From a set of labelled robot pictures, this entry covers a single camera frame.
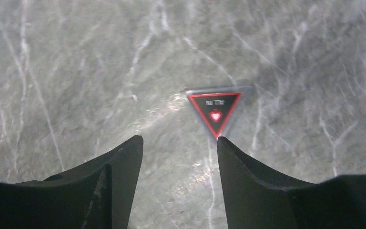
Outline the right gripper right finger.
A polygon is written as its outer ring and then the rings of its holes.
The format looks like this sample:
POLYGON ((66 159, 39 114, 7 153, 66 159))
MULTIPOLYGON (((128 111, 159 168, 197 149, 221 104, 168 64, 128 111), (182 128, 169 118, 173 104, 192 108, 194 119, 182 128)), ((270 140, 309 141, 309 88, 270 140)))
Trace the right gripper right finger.
POLYGON ((218 164, 230 229, 366 229, 366 175, 314 184, 247 155, 225 137, 218 164))

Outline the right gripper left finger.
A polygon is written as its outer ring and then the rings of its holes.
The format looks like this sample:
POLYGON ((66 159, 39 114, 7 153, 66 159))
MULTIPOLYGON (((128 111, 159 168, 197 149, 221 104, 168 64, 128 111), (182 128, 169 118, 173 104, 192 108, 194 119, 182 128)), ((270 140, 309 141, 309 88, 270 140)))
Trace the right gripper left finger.
POLYGON ((0 229, 126 229, 143 157, 135 135, 43 181, 0 182, 0 229))

